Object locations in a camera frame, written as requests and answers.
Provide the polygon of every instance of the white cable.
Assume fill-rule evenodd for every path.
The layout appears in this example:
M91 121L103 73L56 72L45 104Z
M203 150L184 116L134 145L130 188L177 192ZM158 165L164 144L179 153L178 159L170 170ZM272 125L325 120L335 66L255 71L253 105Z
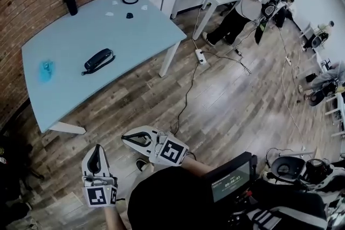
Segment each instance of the white cable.
M193 41L193 43L194 43L194 45L195 45L195 48L196 48L197 50L198 50L199 48L198 48L198 46L196 46L195 40L193 39L193 37L194 37L195 31L196 31L196 25L198 24L198 20L199 20L201 8L202 8L202 7L200 7L200 9L199 9L198 17L196 18L196 23L195 23L195 26L194 26L194 32L193 32L193 35L192 35L192 41Z
M284 69L285 69L285 64L286 64L286 59L284 59L284 65L283 65L283 67L282 67L282 72L281 72L281 82L282 82L282 88L283 88L283 90L284 90L285 104L286 104L287 109L288 109L289 112L290 112L290 116L291 116L291 118L292 118L293 123L294 123L295 126L297 127L297 130L298 130L298 132L299 132L299 134L300 134L300 137L301 137L302 144L303 144L303 146L304 146L304 141L303 141L303 137L302 137L301 130L300 130L300 128L298 127L298 125L296 124L295 118L292 116L291 110L289 109L289 106L288 106L288 104L287 104L286 92L285 92L285 86L284 86Z

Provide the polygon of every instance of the white sneaker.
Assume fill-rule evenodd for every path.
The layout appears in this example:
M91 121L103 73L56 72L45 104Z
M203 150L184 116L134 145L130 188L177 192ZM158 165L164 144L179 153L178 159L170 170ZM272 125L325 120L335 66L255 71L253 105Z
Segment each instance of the white sneaker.
M214 44L210 43L209 40L207 39L207 33L206 32L203 32L202 36L203 36L203 39L207 42L208 45L214 47Z

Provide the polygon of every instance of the wooden floor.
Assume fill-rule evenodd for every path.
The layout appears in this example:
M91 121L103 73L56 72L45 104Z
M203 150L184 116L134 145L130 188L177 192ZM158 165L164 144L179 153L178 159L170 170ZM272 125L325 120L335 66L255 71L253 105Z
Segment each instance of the wooden floor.
M45 176L44 181L29 178L33 187L29 195L34 208L31 215L44 229L105 229L102 211L85 205L81 189L81 161L96 143L106 150L111 172L119 178L122 197L138 174L135 167L138 155L122 144L121 134L145 124L175 131L177 115L184 107L184 96L197 65L191 40L197 13L194 10L176 18L175 23L188 39L181 43L164 78L158 75L165 56L161 53L102 89L64 118L66 123L85 126L86 134L56 131L41 134L31 106L17 120L13 132L26 137L33 145L33 168ZM215 12L206 31L213 30L222 19L219 11ZM249 23L235 43L251 30L253 25ZM286 51L297 65L299 30L287 20L281 33ZM239 58L229 45L219 43L212 49L202 39L196 44L205 51ZM196 70L189 104L181 115L176 137L206 164L221 165L249 151L258 155L262 169L267 149L301 150L303 146L282 92L281 73L286 53L275 26L268 28L260 46L255 44L252 33L239 49L244 56L243 64L252 74L248 76L234 61L205 54L208 63ZM310 56L311 53L301 52L301 62ZM329 104L314 108L303 101L297 104L301 96L296 92L288 65L284 84L287 103L301 129L305 147L319 147L323 158L338 160L341 139L330 137L337 127L332 126L331 117L324 115L330 109ZM26 229L30 218L13 223L10 229Z

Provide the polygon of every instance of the power strip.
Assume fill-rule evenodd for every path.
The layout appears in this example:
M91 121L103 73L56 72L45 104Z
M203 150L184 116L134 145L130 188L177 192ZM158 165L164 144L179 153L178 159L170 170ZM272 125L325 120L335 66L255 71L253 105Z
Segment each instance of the power strip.
M198 61L201 65L207 64L207 61L205 59L205 56L203 52L200 49L195 50L195 55L198 58Z

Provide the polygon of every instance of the light blue table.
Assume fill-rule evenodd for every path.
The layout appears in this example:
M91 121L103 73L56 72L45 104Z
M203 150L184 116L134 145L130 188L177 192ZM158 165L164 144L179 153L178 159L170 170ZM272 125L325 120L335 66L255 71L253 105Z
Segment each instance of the light blue table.
M126 18L129 12L134 18ZM53 22L22 47L26 86L40 130L85 133L84 128L59 120L105 85L168 49L160 70L164 76L185 38L148 0L133 5L94 0L80 7L77 15L68 14ZM104 48L113 50L115 60L82 76L84 63ZM46 83L39 78L39 65L45 60L55 64L52 79Z

